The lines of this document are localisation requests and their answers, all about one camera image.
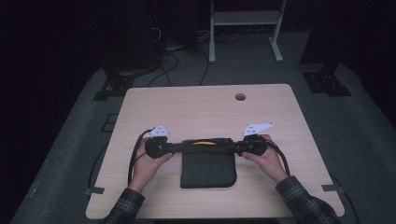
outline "wrist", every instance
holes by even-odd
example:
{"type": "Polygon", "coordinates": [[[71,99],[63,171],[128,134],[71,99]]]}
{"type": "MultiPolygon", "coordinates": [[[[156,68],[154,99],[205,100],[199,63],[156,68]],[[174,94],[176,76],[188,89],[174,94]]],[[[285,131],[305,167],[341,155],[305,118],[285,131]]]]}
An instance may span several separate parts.
{"type": "Polygon", "coordinates": [[[278,175],[275,175],[274,178],[272,178],[276,184],[280,183],[282,180],[288,178],[289,176],[285,173],[279,173],[278,175]]]}
{"type": "Polygon", "coordinates": [[[137,183],[137,181],[134,181],[132,179],[131,183],[128,186],[128,189],[132,189],[138,193],[142,193],[144,187],[145,187],[144,185],[141,185],[141,184],[137,183]]]}

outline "hand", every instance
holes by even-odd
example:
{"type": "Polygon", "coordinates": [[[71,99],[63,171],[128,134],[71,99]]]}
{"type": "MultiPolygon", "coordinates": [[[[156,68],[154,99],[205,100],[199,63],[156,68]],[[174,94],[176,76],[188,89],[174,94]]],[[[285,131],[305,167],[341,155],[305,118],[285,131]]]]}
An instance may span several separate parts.
{"type": "MultiPolygon", "coordinates": [[[[268,134],[263,134],[261,137],[271,140],[271,136],[268,134]]],[[[256,162],[262,171],[267,174],[271,179],[273,179],[276,183],[284,180],[288,177],[285,170],[280,163],[279,156],[277,155],[276,151],[268,147],[267,150],[261,156],[257,156],[248,152],[242,153],[242,156],[250,161],[256,162]]]]}
{"type": "Polygon", "coordinates": [[[155,176],[161,165],[173,157],[172,153],[168,153],[158,159],[152,159],[146,154],[145,145],[147,140],[147,138],[143,138],[137,150],[136,158],[138,160],[134,164],[134,174],[128,187],[139,193],[143,191],[143,188],[155,176]]]}

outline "plaid sleeve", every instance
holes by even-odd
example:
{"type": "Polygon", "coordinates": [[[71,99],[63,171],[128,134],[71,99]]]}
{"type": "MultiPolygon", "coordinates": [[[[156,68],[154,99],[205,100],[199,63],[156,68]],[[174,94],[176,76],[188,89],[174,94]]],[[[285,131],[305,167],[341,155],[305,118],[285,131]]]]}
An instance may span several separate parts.
{"type": "Polygon", "coordinates": [[[332,207],[311,196],[295,176],[282,180],[276,190],[293,212],[298,224],[341,223],[332,207]]]}
{"type": "Polygon", "coordinates": [[[111,209],[110,214],[102,219],[100,223],[134,223],[134,218],[143,201],[145,201],[143,195],[134,190],[125,189],[113,209],[111,209]]]}

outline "dark background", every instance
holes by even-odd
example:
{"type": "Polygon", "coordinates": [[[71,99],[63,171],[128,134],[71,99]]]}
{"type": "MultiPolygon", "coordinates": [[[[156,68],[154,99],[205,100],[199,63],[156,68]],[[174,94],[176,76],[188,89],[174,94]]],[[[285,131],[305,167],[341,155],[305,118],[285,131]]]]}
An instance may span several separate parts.
{"type": "MultiPolygon", "coordinates": [[[[244,10],[277,7],[276,1],[265,2],[219,0],[216,6],[244,10]]],[[[155,65],[151,59],[161,54],[158,48],[144,53],[137,47],[141,46],[141,38],[149,36],[144,24],[162,26],[165,34],[175,38],[180,34],[175,33],[178,29],[172,29],[173,21],[177,21],[172,18],[185,16],[195,22],[194,29],[207,29],[208,3],[0,2],[2,222],[12,219],[79,93],[102,67],[100,55],[113,52],[110,55],[136,66],[155,65]],[[120,15],[125,14],[120,9],[127,14],[123,18],[120,15]],[[125,18],[131,20],[131,26],[123,21],[125,18]],[[130,45],[123,47],[122,41],[126,39],[133,41],[127,41],[130,45]]],[[[312,29],[302,63],[331,59],[351,68],[393,125],[395,10],[395,3],[385,0],[296,0],[288,2],[282,25],[284,32],[312,29]]]]}

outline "gray carpet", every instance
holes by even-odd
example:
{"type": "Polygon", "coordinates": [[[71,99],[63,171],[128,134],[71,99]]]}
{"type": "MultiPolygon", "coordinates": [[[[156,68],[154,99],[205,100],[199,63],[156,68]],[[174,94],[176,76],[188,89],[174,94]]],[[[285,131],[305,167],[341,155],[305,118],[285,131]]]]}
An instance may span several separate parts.
{"type": "MultiPolygon", "coordinates": [[[[396,132],[362,87],[358,77],[340,65],[336,76],[352,96],[329,97],[310,92],[303,71],[318,71],[320,65],[299,65],[308,33],[281,33],[279,48],[283,63],[276,63],[268,43],[269,35],[246,35],[243,41],[217,45],[217,62],[210,64],[203,85],[287,83],[291,85],[318,149],[331,174],[342,183],[358,212],[361,223],[393,223],[396,205],[396,132]]],[[[208,52],[208,45],[201,49],[208,52]]],[[[172,86],[196,86],[204,74],[206,61],[200,51],[182,50],[178,66],[169,77],[172,86]]],[[[164,68],[175,59],[164,57],[164,68]]],[[[139,77],[134,87],[146,85],[162,71],[139,77]]],[[[92,75],[78,97],[62,130],[21,204],[13,223],[94,223],[85,217],[90,171],[110,139],[102,132],[108,114],[118,113],[122,97],[93,101],[105,81],[103,70],[92,75]]],[[[151,87],[162,87],[166,77],[151,87]]],[[[92,175],[96,177],[97,164],[92,175]]],[[[345,195],[343,223],[356,223],[345,195]]],[[[294,223],[281,218],[280,223],[294,223]]]]}

